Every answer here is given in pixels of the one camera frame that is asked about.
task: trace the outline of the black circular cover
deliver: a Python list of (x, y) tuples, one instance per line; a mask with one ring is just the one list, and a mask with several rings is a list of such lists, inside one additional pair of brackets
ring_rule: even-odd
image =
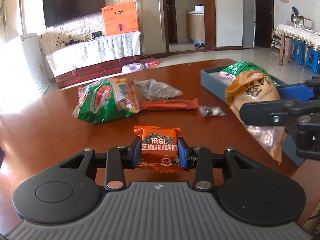
[(33, 223), (61, 224), (91, 212), (101, 197), (98, 185), (76, 169), (49, 168), (22, 182), (13, 193), (18, 215)]
[(306, 203), (298, 183), (269, 168), (236, 173), (219, 188), (218, 199), (235, 218), (261, 226), (297, 220)]

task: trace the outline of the orange candy wrapper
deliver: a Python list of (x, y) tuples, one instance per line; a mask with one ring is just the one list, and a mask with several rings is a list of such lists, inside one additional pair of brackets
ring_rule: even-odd
[(177, 137), (180, 128), (162, 129), (156, 126), (135, 126), (141, 137), (138, 168), (160, 172), (182, 172), (178, 157)]
[(159, 101), (139, 102), (140, 111), (168, 111), (168, 110), (188, 110), (199, 107), (198, 98), (193, 100), (169, 99)]

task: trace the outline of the television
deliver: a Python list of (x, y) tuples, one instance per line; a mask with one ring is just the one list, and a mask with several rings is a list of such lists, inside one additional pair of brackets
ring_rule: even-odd
[(105, 0), (42, 0), (45, 27), (101, 12)]

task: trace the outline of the orange cardboard box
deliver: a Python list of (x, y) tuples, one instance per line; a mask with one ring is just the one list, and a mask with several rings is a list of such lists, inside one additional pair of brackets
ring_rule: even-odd
[(135, 2), (109, 5), (101, 10), (107, 36), (139, 30)]

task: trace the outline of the brown snack bag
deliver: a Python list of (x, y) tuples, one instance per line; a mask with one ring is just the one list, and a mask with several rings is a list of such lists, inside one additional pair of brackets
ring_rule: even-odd
[(199, 107), (198, 98), (193, 100), (185, 99), (168, 99), (159, 101), (142, 101), (139, 102), (140, 111), (169, 111), (169, 110), (188, 110)]
[[(259, 71), (240, 73), (226, 88), (225, 96), (228, 106), (241, 122), (239, 111), (243, 104), (280, 100), (279, 93), (270, 78)], [(244, 126), (271, 157), (281, 163), (281, 144), (286, 137), (284, 127)]]
[(138, 168), (160, 172), (182, 172), (178, 157), (177, 137), (180, 128), (162, 129), (156, 126), (135, 126), (141, 136)]

